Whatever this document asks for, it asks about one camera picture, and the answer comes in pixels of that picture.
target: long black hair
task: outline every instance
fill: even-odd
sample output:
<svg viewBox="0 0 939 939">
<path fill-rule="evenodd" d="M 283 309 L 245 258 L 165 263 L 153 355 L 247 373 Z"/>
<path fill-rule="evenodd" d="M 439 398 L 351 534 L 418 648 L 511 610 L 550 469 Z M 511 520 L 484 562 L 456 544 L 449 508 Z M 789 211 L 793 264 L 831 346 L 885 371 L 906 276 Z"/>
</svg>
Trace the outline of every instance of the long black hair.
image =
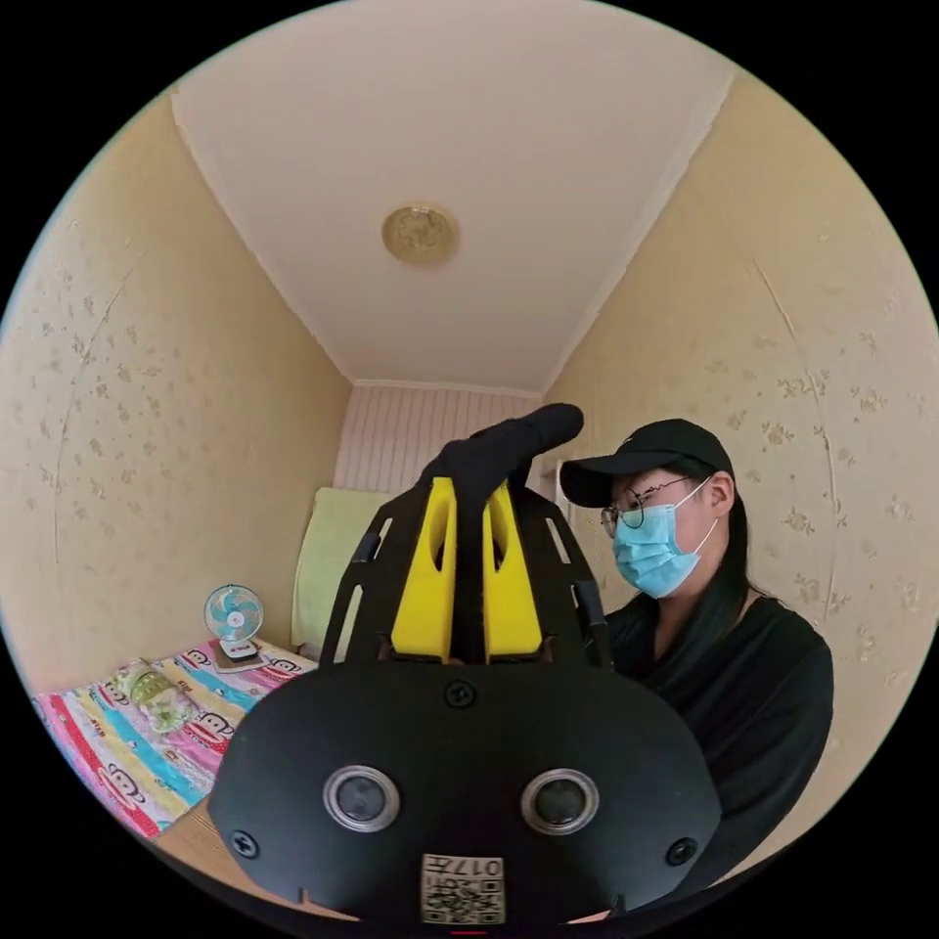
<svg viewBox="0 0 939 939">
<path fill-rule="evenodd" d="M 713 467 L 690 457 L 676 460 L 663 469 L 683 476 L 690 490 L 694 490 L 715 472 Z M 674 689 L 700 658 L 734 628 L 751 590 L 763 593 L 749 577 L 749 541 L 746 506 L 739 492 L 735 491 L 734 503 L 728 514 L 728 540 L 724 556 L 697 599 L 688 622 L 646 678 L 647 684 L 660 693 Z M 654 629 L 658 601 L 639 594 L 627 604 L 624 612 L 627 614 L 624 625 L 628 623 L 630 632 L 636 628 Z"/>
</svg>

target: face mask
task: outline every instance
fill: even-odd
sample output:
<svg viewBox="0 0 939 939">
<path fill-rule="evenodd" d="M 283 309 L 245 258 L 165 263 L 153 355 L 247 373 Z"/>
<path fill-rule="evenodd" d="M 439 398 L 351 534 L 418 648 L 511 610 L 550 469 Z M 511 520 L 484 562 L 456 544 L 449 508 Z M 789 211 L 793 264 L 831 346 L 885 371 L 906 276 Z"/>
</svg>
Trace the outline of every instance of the face mask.
<svg viewBox="0 0 939 939">
<path fill-rule="evenodd" d="M 675 511 L 684 505 L 704 482 L 675 505 L 651 506 L 620 515 L 613 538 L 613 556 L 620 574 L 638 591 L 659 600 L 677 590 L 701 560 L 698 552 L 717 525 L 717 519 L 694 551 L 684 552 L 675 541 Z M 630 528 L 626 523 L 642 524 Z"/>
</svg>

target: beige wallpaper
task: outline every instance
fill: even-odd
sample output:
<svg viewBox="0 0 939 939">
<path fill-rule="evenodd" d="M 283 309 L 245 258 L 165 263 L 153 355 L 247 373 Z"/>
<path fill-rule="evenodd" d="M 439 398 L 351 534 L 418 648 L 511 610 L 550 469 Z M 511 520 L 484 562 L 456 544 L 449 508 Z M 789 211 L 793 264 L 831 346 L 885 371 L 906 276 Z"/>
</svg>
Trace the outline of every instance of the beige wallpaper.
<svg viewBox="0 0 939 939">
<path fill-rule="evenodd" d="M 159 99 L 69 194 L 4 322 L 0 603 L 33 687 L 201 640 L 229 581 L 287 643 L 349 393 Z"/>
<path fill-rule="evenodd" d="M 816 622 L 836 660 L 824 762 L 748 863 L 823 815 L 909 694 L 939 613 L 939 337 L 872 196 L 756 80 L 713 132 L 548 400 L 609 452 L 681 416 L 735 461 L 756 580 Z M 628 597 L 594 514 L 575 526 L 610 605 Z"/>
</svg>

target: towel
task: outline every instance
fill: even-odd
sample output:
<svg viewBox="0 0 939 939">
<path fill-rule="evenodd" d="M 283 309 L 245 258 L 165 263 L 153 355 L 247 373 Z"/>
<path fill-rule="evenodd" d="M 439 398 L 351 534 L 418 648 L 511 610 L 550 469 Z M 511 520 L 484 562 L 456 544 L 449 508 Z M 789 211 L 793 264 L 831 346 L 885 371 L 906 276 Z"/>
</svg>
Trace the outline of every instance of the towel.
<svg viewBox="0 0 939 939">
<path fill-rule="evenodd" d="M 178 731 L 199 716 L 196 704 L 142 658 L 117 669 L 112 681 L 143 712 L 157 734 Z"/>
</svg>

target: small fan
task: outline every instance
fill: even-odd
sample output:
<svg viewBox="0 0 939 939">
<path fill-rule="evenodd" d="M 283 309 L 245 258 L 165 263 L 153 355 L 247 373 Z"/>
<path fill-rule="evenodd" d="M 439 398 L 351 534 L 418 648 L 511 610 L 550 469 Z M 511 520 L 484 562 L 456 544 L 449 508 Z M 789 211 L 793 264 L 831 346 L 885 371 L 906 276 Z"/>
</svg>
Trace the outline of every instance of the small fan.
<svg viewBox="0 0 939 939">
<path fill-rule="evenodd" d="M 205 625 L 218 639 L 222 651 L 234 660 L 257 655 L 250 640 L 261 628 L 264 609 L 257 595 L 247 587 L 228 584 L 212 591 L 205 601 Z"/>
</svg>

